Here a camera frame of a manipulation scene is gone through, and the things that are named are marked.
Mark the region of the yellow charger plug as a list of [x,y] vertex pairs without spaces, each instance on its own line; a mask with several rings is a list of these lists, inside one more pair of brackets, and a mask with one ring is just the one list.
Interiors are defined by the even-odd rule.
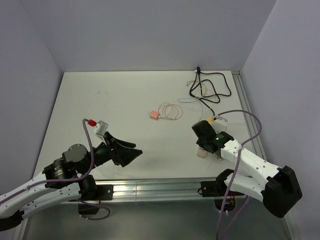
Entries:
[[214,121],[215,121],[215,117],[214,116],[211,116],[211,117],[209,117],[208,119],[207,119],[207,121],[208,121],[208,123],[209,124],[212,124]]

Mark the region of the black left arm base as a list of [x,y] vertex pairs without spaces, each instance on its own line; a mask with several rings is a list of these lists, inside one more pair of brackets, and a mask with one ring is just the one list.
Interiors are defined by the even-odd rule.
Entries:
[[[83,199],[85,202],[93,201],[94,204],[100,205],[103,201],[111,201],[113,198],[114,186],[112,184],[97,185],[97,190],[93,192],[91,198]],[[89,206],[84,203],[78,203],[78,213],[89,218],[93,218],[98,213],[99,208],[96,206]]]

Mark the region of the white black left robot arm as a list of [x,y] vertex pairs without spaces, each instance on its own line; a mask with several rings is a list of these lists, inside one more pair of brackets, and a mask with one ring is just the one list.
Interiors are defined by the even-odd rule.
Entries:
[[30,181],[1,195],[0,230],[13,229],[33,213],[59,203],[95,200],[98,187],[91,170],[108,161],[124,168],[142,154],[136,144],[109,132],[97,147],[72,145]]

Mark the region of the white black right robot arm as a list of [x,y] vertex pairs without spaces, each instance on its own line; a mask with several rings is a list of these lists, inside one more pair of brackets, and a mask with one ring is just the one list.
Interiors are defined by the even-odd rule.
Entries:
[[228,133],[215,132],[212,126],[202,120],[192,126],[197,136],[197,145],[223,160],[238,164],[246,175],[233,169],[221,172],[213,181],[201,182],[203,197],[217,197],[231,191],[259,200],[274,216],[283,218],[303,197],[295,171],[279,167],[260,158]]

